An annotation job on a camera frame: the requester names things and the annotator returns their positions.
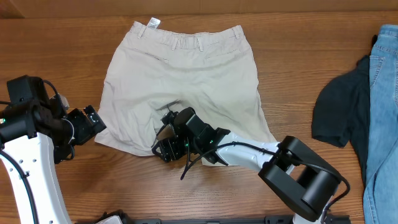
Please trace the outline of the beige shorts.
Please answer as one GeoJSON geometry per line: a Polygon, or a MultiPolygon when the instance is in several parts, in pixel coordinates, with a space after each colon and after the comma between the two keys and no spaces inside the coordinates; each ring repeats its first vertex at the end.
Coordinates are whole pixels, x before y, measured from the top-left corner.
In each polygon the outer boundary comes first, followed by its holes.
{"type": "Polygon", "coordinates": [[[162,118],[191,107],[213,128],[271,143],[243,28],[181,34],[135,22],[114,52],[98,114],[99,144],[151,156],[162,118]]]}

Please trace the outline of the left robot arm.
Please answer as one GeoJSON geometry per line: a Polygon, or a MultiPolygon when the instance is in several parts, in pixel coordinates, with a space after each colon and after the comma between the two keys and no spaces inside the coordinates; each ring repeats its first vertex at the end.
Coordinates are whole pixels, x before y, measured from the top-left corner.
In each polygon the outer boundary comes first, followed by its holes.
{"type": "Polygon", "coordinates": [[[106,128],[91,105],[68,112],[62,95],[48,96],[49,84],[28,75],[9,80],[1,111],[1,160],[21,223],[71,223],[55,165],[106,128]]]}

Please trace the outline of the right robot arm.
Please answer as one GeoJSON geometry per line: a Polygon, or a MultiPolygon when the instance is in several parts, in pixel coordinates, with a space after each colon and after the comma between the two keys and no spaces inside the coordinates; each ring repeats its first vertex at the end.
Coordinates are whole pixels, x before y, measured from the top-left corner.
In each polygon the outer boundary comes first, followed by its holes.
{"type": "Polygon", "coordinates": [[[152,153],[164,162],[187,156],[185,171],[199,160],[241,166],[257,172],[267,186],[295,214],[291,223],[327,223],[329,208],[350,191],[336,196],[348,181],[301,140],[286,136],[281,142],[244,139],[223,128],[212,128],[191,107],[169,111],[152,153]]]}

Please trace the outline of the dark navy shirt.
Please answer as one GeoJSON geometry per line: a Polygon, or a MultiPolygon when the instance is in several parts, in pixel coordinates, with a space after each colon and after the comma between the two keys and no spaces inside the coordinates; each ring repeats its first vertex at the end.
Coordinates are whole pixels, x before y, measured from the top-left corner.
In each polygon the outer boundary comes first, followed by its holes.
{"type": "Polygon", "coordinates": [[[364,55],[355,68],[330,80],[321,90],[312,117],[312,138],[345,147],[350,143],[366,182],[370,126],[369,65],[364,55]]]}

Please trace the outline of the blue denim jeans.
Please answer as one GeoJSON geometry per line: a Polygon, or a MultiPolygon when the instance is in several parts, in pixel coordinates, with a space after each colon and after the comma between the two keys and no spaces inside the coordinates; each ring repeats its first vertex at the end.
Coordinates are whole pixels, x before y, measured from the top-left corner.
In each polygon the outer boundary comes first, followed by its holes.
{"type": "Polygon", "coordinates": [[[370,55],[366,223],[397,223],[397,26],[384,24],[370,55]]]}

